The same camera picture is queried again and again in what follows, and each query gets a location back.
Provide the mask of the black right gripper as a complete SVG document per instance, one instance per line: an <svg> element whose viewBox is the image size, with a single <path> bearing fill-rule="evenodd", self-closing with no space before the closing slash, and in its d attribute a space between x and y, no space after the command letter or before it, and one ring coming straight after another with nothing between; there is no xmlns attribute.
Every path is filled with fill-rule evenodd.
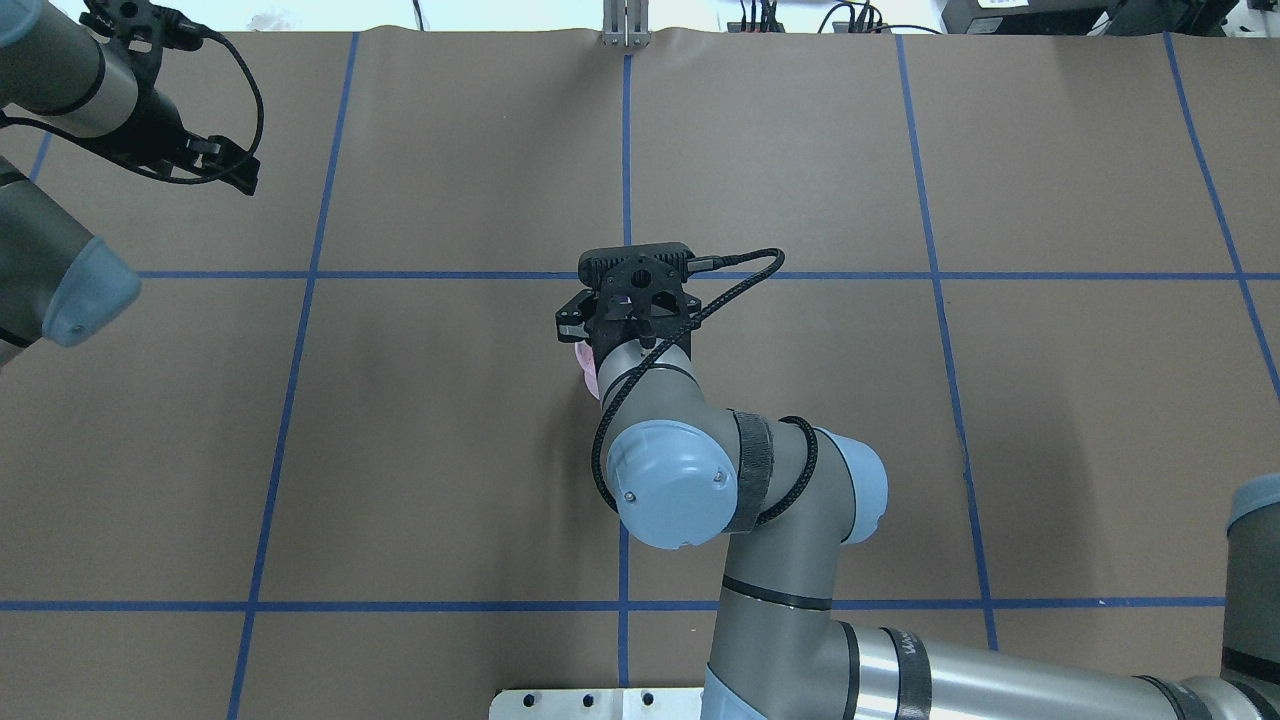
<svg viewBox="0 0 1280 720"><path fill-rule="evenodd" d="M595 357L637 341L644 348L676 336L701 310L701 300L680 284L635 288L628 283L581 290L556 311L561 343L582 342Z"/></svg>

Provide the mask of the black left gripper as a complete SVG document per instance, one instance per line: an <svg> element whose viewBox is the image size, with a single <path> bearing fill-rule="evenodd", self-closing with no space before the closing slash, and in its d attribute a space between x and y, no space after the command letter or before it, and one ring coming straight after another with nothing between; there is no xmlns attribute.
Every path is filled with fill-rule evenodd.
<svg viewBox="0 0 1280 720"><path fill-rule="evenodd" d="M261 161L238 150L223 150L224 141L219 135L207 138L192 135L172 100L156 88L142 88L124 124L108 135L108 158L156 173L196 165L197 177L255 196Z"/></svg>

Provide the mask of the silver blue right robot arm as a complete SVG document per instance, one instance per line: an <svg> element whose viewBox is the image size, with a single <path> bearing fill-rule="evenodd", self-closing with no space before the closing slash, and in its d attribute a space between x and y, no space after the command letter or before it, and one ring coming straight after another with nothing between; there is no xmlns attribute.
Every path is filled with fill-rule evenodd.
<svg viewBox="0 0 1280 720"><path fill-rule="evenodd" d="M705 717L1275 719L1277 392L1235 281L695 281L598 352L622 523L728 536Z"/></svg>

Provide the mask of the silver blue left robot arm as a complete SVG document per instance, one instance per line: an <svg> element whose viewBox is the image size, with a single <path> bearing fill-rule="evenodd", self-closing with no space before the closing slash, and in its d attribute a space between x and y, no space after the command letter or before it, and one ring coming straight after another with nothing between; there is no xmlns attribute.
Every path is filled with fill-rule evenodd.
<svg viewBox="0 0 1280 720"><path fill-rule="evenodd" d="M225 50L253 102L238 143L189 129L157 87L168 53ZM32 129L132 176L169 186L259 187L262 91L223 32L152 1L86 1L72 18L51 1L1 8L3 128ZM73 348L141 295L140 274L36 178L3 160L1 342L12 363L38 343Z"/></svg>

